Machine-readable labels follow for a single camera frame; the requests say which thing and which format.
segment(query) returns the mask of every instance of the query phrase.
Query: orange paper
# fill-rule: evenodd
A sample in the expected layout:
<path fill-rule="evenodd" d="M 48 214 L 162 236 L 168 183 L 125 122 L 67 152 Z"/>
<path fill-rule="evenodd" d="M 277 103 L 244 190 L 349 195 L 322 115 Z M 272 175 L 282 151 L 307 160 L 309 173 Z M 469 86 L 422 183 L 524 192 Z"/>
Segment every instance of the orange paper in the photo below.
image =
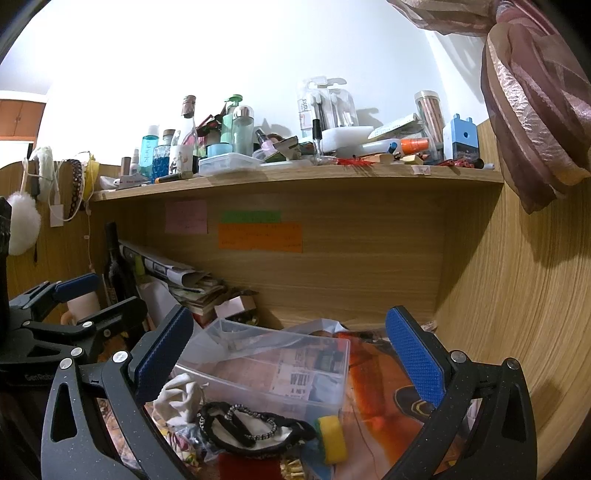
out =
<path fill-rule="evenodd" d="M 302 252 L 301 223 L 220 223 L 219 248 Z"/>

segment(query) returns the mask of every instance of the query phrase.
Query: pink curtain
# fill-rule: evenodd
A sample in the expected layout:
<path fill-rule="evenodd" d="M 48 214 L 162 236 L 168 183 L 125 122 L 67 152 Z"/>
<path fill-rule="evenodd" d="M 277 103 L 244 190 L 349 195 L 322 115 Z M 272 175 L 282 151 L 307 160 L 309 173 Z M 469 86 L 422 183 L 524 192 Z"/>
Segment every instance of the pink curtain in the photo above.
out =
<path fill-rule="evenodd" d="M 488 35 L 481 87 L 506 182 L 535 212 L 591 176 L 591 85 L 527 0 L 388 0 L 416 26 Z"/>

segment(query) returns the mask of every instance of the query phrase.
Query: pink sticky note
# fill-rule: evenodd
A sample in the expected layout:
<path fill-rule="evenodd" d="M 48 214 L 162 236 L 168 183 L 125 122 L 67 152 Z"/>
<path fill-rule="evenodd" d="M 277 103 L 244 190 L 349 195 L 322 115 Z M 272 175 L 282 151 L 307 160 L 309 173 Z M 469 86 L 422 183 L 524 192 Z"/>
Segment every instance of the pink sticky note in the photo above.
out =
<path fill-rule="evenodd" d="M 206 235 L 207 202 L 205 200 L 166 202 L 164 232 L 173 235 Z"/>

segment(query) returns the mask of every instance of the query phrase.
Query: metal rivet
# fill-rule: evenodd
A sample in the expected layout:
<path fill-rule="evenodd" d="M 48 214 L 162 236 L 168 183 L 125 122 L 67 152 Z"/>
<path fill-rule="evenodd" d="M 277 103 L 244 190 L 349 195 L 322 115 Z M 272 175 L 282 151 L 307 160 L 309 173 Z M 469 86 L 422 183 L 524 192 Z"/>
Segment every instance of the metal rivet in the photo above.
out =
<path fill-rule="evenodd" d="M 68 358 L 64 358 L 61 362 L 60 362 L 60 368 L 62 370 L 65 370 L 66 368 L 70 368 L 72 365 L 72 359 L 70 357 Z"/>
<path fill-rule="evenodd" d="M 515 360 L 514 358 L 508 358 L 506 360 L 507 362 L 507 366 L 509 368 L 511 368 L 512 370 L 519 370 L 521 365 L 519 364 L 519 362 L 517 360 Z"/>
<path fill-rule="evenodd" d="M 125 362 L 126 360 L 127 360 L 127 352 L 125 352 L 124 350 L 121 350 L 113 355 L 113 361 L 116 364 L 120 364 L 122 362 Z"/>
<path fill-rule="evenodd" d="M 452 360 L 457 364 L 462 364 L 466 361 L 466 354 L 460 350 L 454 350 L 452 352 Z"/>

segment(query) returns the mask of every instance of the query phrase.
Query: fluffy white ball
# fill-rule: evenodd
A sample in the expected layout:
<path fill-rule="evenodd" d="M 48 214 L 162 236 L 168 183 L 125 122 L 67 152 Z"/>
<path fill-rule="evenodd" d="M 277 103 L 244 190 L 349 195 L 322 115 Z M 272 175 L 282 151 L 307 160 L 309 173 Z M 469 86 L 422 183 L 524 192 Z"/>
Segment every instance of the fluffy white ball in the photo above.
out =
<path fill-rule="evenodd" d="M 28 193 L 15 192 L 8 197 L 8 203 L 12 206 L 8 253 L 22 255 L 37 241 L 41 215 L 35 208 L 35 200 Z"/>

